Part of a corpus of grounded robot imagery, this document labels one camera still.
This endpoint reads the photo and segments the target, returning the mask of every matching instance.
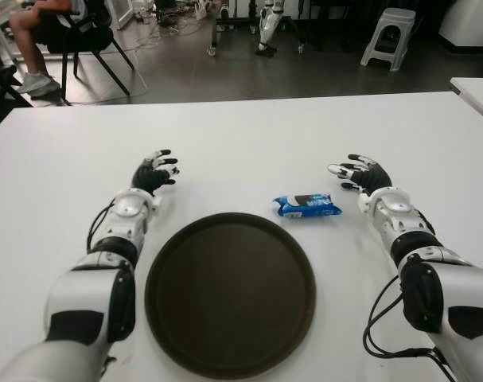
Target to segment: gray floor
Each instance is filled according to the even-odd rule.
[[[455,55],[435,41],[415,38],[399,72],[389,72],[389,64],[371,61],[367,68],[359,66],[364,44],[353,45],[351,53],[340,50],[338,28],[332,26],[325,35],[324,50],[306,46],[298,54],[298,42],[291,31],[279,30],[274,44],[275,57],[256,57],[258,40],[246,29],[218,33],[216,57],[206,48],[211,38],[210,21],[193,19],[180,22],[180,33],[158,31],[151,24],[132,21],[116,39],[125,49],[141,42],[148,44],[137,50],[141,78],[132,72],[118,53],[109,49],[105,61],[128,87],[132,97],[123,93],[93,56],[80,57],[79,79],[68,70],[68,101],[72,103],[172,103],[225,101],[239,99],[274,99],[316,96],[350,96],[395,92],[436,92],[450,88],[453,76],[483,76],[483,55]],[[154,31],[153,38],[147,36]],[[134,59],[134,51],[129,52]],[[59,58],[49,60],[49,71],[60,80]],[[49,101],[33,102],[37,106]]]

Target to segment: white plastic stool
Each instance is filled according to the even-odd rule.
[[[403,58],[407,53],[407,42],[411,37],[411,30],[415,23],[416,12],[414,10],[403,10],[400,8],[387,8],[377,23],[376,31],[365,49],[361,64],[367,66],[371,58],[379,58],[391,62],[390,71],[396,72],[400,69]],[[388,26],[396,26],[400,30],[400,37],[394,53],[380,52],[376,50],[380,34]]]

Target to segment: shoe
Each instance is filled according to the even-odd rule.
[[[266,50],[269,50],[270,52],[272,52],[273,54],[277,53],[278,52],[278,49],[270,46],[270,45],[266,45]]]
[[[19,94],[32,92],[39,88],[43,88],[45,85],[50,84],[52,81],[43,73],[31,74],[26,73],[24,75],[24,83],[17,89]]]
[[[275,54],[274,51],[268,49],[267,47],[264,49],[264,50],[261,50],[261,49],[257,49],[255,51],[255,55],[256,56],[261,56],[261,57],[273,57],[273,55]]]
[[[50,82],[48,84],[42,86],[41,88],[38,88],[36,90],[29,92],[31,99],[46,96],[47,94],[60,89],[60,85],[57,81],[55,81],[52,77],[47,77],[47,78],[50,79]]]

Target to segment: blue snack package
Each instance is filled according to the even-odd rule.
[[[331,196],[325,193],[277,197],[273,201],[280,204],[278,214],[285,217],[329,216],[342,213],[342,210],[331,201]]]

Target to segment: robotic arm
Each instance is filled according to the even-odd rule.
[[[103,375],[110,347],[134,328],[134,269],[156,209],[152,192],[172,185],[170,177],[179,173],[176,159],[160,158],[166,154],[170,150],[145,158],[131,188],[97,216],[88,253],[50,293],[45,341],[18,354],[0,372],[0,382],[92,382]]]
[[[395,305],[402,299],[406,319],[437,347],[390,353],[374,345],[380,353],[368,351],[382,358],[435,358],[443,371],[442,365],[449,365],[459,382],[483,382],[483,269],[442,246],[409,195],[392,186],[379,164],[360,155],[349,159],[357,164],[329,165],[328,170],[350,180],[341,184],[344,189],[360,193],[358,206],[398,269],[402,295]],[[365,330],[364,343],[369,335]]]

